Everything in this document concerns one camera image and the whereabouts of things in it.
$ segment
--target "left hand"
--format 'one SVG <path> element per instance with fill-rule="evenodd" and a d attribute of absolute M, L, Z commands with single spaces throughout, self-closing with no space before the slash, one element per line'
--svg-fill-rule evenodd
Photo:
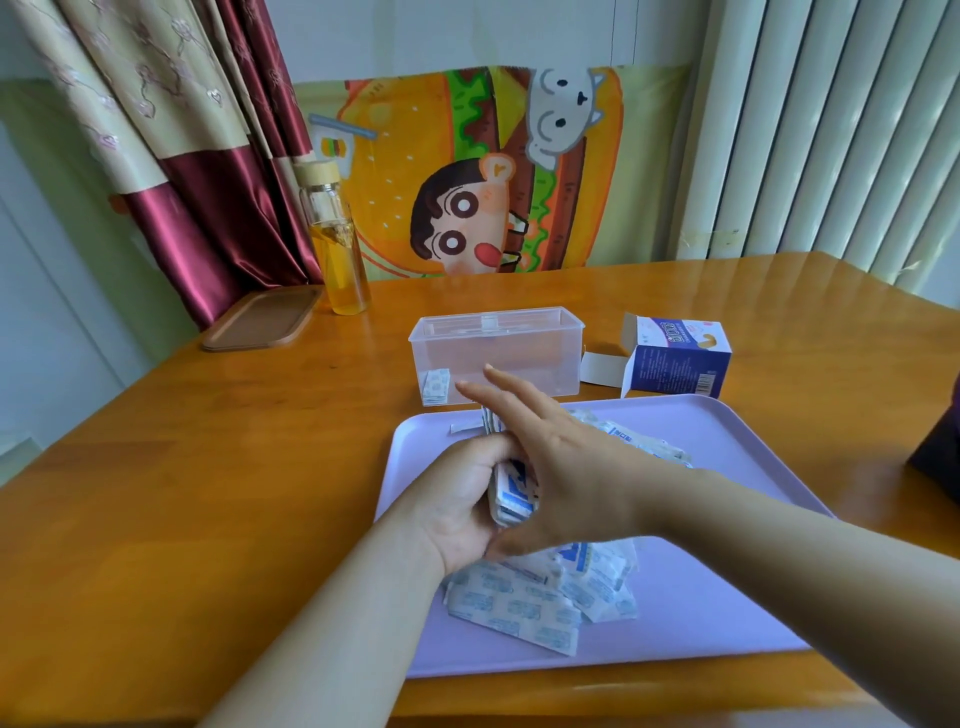
<path fill-rule="evenodd" d="M 454 443 L 412 482 L 390 507 L 393 518 L 417 527 L 437 549 L 444 574 L 482 558 L 496 534 L 486 502 L 493 466 L 523 458 L 513 435 L 505 432 Z"/>

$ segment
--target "hamburger illustration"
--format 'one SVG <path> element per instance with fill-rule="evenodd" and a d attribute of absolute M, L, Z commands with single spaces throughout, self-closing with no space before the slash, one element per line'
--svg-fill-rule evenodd
<path fill-rule="evenodd" d="M 620 139 L 612 70 L 350 82 L 337 118 L 375 133 L 355 139 L 344 182 L 374 265 L 410 277 L 586 263 Z"/>

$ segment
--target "glass bottle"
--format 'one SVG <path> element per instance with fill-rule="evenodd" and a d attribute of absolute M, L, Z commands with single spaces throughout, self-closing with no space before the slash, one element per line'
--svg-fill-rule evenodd
<path fill-rule="evenodd" d="M 360 313 L 370 304 L 370 286 L 350 208 L 341 194 L 337 163 L 303 162 L 294 165 L 294 173 L 333 312 Z"/>

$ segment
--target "wooden table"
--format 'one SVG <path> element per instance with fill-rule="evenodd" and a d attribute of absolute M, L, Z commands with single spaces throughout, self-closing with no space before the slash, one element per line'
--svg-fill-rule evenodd
<path fill-rule="evenodd" d="M 421 412 L 407 336 L 427 314 L 564 305 L 599 352 L 625 310 L 719 320 L 723 400 L 838 516 L 960 556 L 960 507 L 903 467 L 960 369 L 956 311 L 819 254 L 372 292 L 367 314 L 320 309 L 287 348 L 191 344 L 0 489 L 0 722 L 202 716 L 370 525 L 391 434 Z M 396 714 L 867 699 L 805 652 L 417 680 Z"/>

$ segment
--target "hand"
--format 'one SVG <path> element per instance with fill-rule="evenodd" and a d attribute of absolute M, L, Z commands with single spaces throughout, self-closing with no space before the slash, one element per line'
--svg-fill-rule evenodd
<path fill-rule="evenodd" d="M 496 387 L 459 382 L 464 397 L 491 409 L 517 437 L 540 485 L 530 519 L 500 531 L 491 561 L 576 541 L 660 535 L 672 503 L 696 471 L 632 448 L 575 420 L 517 376 L 484 368 Z"/>
<path fill-rule="evenodd" d="M 400 495 L 390 512 L 416 525 L 451 574 L 479 560 L 496 533 L 487 502 L 493 466 L 523 456 L 509 433 L 454 443 Z"/>

